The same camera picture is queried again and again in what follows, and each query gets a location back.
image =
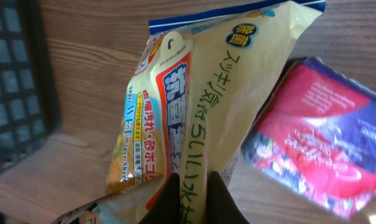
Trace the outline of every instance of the black plastic basket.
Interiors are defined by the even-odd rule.
[[[0,0],[0,173],[40,149],[59,124],[38,2]]]

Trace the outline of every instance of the yellow package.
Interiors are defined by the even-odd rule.
[[[137,206],[137,221],[173,172],[181,178],[183,217],[203,221],[207,174],[218,171],[228,184],[297,38],[324,9],[323,1],[300,3],[263,1],[149,22],[107,188],[127,192],[157,180]]]

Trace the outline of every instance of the wooden table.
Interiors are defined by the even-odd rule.
[[[147,21],[252,1],[41,1],[63,132],[0,176],[0,211],[31,223],[104,193],[126,86],[149,36]],[[293,55],[317,55],[376,90],[376,0],[328,0]],[[345,223],[239,164],[229,186],[252,223]],[[366,209],[375,211],[376,201]],[[365,212],[351,223],[367,223]]]

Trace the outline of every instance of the grid pattern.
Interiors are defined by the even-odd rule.
[[[46,138],[23,30],[16,2],[0,0],[0,173]]]

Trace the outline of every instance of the plastic package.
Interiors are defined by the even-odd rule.
[[[101,215],[141,220],[176,172],[181,217],[203,221],[207,174],[230,181],[297,38],[324,9],[324,1],[300,3],[306,6],[263,1],[149,22],[108,175],[107,193],[128,199],[98,201]]]
[[[376,195],[376,93],[304,60],[242,145],[257,169],[342,217]]]

